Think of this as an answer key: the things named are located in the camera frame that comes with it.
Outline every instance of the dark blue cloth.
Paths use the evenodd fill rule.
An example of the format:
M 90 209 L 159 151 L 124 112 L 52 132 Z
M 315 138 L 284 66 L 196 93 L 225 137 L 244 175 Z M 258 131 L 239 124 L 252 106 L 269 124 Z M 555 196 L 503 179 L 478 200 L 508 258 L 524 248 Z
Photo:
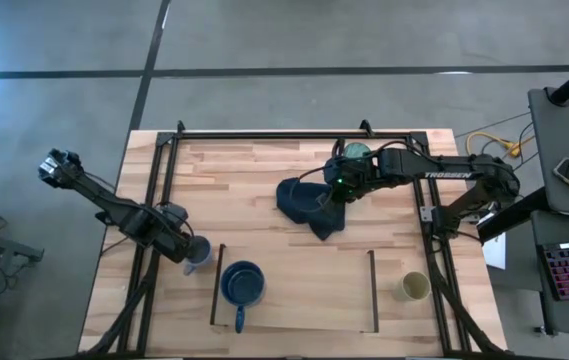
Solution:
M 277 208 L 296 224 L 308 223 L 313 233 L 321 240 L 326 240 L 334 231 L 344 230 L 344 204 L 329 202 L 316 212 L 302 210 L 317 209 L 331 191 L 326 184 L 299 183 L 290 196 L 291 186 L 297 178 L 285 179 L 280 182 L 276 190 Z

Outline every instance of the wooden table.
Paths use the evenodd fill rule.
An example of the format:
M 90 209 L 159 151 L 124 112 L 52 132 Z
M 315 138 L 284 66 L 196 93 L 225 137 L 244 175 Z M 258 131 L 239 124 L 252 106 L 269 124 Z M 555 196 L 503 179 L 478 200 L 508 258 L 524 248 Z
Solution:
M 423 131 L 428 133 L 432 154 L 457 154 L 451 130 Z M 144 201 L 156 134 L 156 131 L 132 132 L 117 189 L 119 196 Z M 358 141 L 371 148 L 384 142 Z M 334 254 L 335 267 L 339 268 L 340 256 L 359 256 L 373 249 L 379 333 L 355 330 L 365 326 L 365 322 L 352 326 L 339 324 L 340 319 L 355 316 L 349 313 L 349 306 L 353 311 L 361 311 L 359 304 L 363 304 L 362 301 L 358 305 L 341 307 L 326 317 L 325 322 L 324 318 L 316 317 L 312 323 L 300 328 L 294 328 L 297 322 L 282 327 L 264 327 L 256 321 L 257 324 L 246 326 L 242 334 L 235 334 L 232 326 L 211 326 L 215 267 L 185 277 L 182 275 L 183 264 L 162 258 L 148 356 L 441 355 L 432 299 L 397 302 L 391 295 L 391 289 L 403 274 L 414 270 L 427 273 L 412 186 L 379 190 L 348 205 L 346 229 L 334 233 L 325 242 L 317 239 L 308 225 L 294 224 L 276 208 L 277 184 L 284 178 L 296 177 L 324 165 L 332 145 L 332 140 L 181 140 L 171 201 L 188 210 L 189 222 L 196 233 L 206 236 L 216 248 L 221 243 L 229 246 L 225 254 L 228 249 L 236 249 L 236 255 L 238 250 L 267 251 L 271 255 L 277 252 L 288 254 L 289 258 L 291 253 L 317 254 L 318 257 Z M 165 163 L 166 159 L 164 155 L 162 161 Z M 165 166 L 160 169 L 157 200 Z M 306 181 L 321 182 L 321 173 L 309 176 Z M 438 186 L 444 204 L 466 190 L 463 181 L 440 180 Z M 475 231 L 470 226 L 463 228 L 468 232 Z M 121 238 L 117 230 L 109 229 L 104 246 Z M 459 237 L 451 246 L 464 305 L 491 340 L 506 348 L 479 243 Z M 134 248 L 133 242 L 125 242 L 100 260 L 80 350 L 95 344 L 121 310 Z M 308 260 L 309 256 L 300 259 L 296 267 L 313 264 Z M 323 303 L 305 298 L 303 292 L 295 299 L 299 300 L 301 311 L 313 313 L 323 309 Z M 458 344 L 452 310 L 447 307 L 446 312 L 451 337 L 454 344 Z M 137 338 L 136 320 L 131 334 L 133 339 Z

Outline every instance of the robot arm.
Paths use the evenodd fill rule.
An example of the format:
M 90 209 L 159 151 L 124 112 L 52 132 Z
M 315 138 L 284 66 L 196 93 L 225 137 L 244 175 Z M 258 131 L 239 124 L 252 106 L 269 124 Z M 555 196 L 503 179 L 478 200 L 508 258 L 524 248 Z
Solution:
M 153 246 L 175 263 L 190 258 L 195 251 L 191 234 L 180 230 L 187 219 L 186 210 L 175 204 L 159 209 L 139 205 L 115 196 L 89 178 L 77 154 L 53 149 L 38 169 L 39 178 L 54 188 L 72 189 L 100 207 L 95 215 L 106 225 L 117 225 L 130 239 L 144 247 Z
M 335 203 L 350 203 L 371 191 L 415 179 L 476 181 L 450 205 L 432 209 L 433 235 L 440 239 L 455 237 L 460 220 L 487 204 L 512 203 L 520 189 L 512 167 L 489 155 L 429 157 L 413 149 L 385 148 L 355 158 L 334 156 L 324 168 L 324 181 L 332 187 Z

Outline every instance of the blue enamel mug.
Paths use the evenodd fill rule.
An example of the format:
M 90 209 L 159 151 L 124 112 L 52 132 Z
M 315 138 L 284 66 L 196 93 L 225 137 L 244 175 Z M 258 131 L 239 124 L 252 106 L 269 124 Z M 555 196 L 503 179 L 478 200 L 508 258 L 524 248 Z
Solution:
M 259 303 L 264 296 L 264 274 L 252 262 L 238 261 L 224 270 L 220 287 L 226 301 L 237 306 L 235 332 L 239 334 L 244 328 L 245 309 Z

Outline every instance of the gray floor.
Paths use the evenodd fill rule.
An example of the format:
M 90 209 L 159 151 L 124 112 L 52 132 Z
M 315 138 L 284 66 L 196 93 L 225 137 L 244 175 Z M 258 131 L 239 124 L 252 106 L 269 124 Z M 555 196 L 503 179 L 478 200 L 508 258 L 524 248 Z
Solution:
M 0 0 L 0 71 L 142 69 L 160 0 Z M 569 64 L 569 0 L 173 0 L 156 68 Z M 453 128 L 526 112 L 568 73 L 155 79 L 142 129 Z M 104 232 L 96 208 L 37 180 L 52 147 L 115 181 L 139 79 L 0 80 L 4 234 L 46 255 L 0 298 L 0 359 L 74 352 Z M 530 118 L 490 132 L 515 139 Z M 458 139 L 460 152 L 464 138 Z M 473 144 L 479 151 L 482 141 Z M 498 146 L 489 148 L 501 154 Z M 524 149 L 532 155 L 534 143 Z M 517 164 L 518 160 L 509 160 Z M 518 170 L 541 184 L 536 160 Z M 509 348 L 569 358 L 538 337 L 534 293 L 495 287 Z

